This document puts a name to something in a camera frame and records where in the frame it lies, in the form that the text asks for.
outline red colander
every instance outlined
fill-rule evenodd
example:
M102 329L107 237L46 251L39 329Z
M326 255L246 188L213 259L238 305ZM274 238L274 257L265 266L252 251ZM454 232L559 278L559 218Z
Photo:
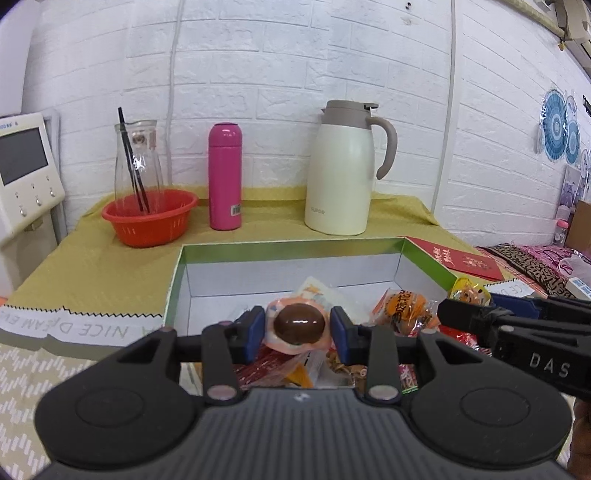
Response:
M197 205L197 195L185 190L163 191L165 211L150 215L120 216L115 202L103 208L102 217L113 225L117 238L135 248L156 247L179 238L189 225L189 213Z

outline pink water bottle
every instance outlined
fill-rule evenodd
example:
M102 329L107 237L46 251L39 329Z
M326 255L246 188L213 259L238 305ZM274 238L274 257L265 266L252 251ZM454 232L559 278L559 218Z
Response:
M209 226L234 230L242 225L242 131L216 124L209 132Z

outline glass pitcher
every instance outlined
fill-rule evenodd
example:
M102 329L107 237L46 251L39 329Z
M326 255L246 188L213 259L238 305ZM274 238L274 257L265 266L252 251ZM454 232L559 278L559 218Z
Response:
M156 120L116 124L115 207L120 216L165 211Z

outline red greeting card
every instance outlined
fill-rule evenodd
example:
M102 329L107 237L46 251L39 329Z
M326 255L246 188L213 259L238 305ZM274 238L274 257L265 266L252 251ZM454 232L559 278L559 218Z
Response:
M501 269L492 258L432 244L420 238L408 237L408 239L451 270L490 280L504 280Z

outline straw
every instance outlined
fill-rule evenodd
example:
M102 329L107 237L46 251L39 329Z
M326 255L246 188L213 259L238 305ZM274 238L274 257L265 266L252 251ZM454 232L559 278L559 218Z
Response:
M139 173L139 170L134 168L134 166L132 165L132 158L134 156L134 151L131 148L131 143L129 141L129 135L127 134L127 130L125 128L125 118L123 116L123 109L121 107L118 108L118 114L119 114L119 124L121 125L121 139L123 141L123 148L125 150L125 157L127 158L127 169L129 171L129 178L131 180L131 186L132 186L134 193L138 199L139 211L140 212L144 211L144 207L143 207L142 201L141 201L143 199L146 210L148 211L148 213L150 213L150 204L148 203L148 196L146 195L146 192L144 190L144 184L142 183L142 177ZM138 185L139 185L139 189L141 191L141 197L139 195Z

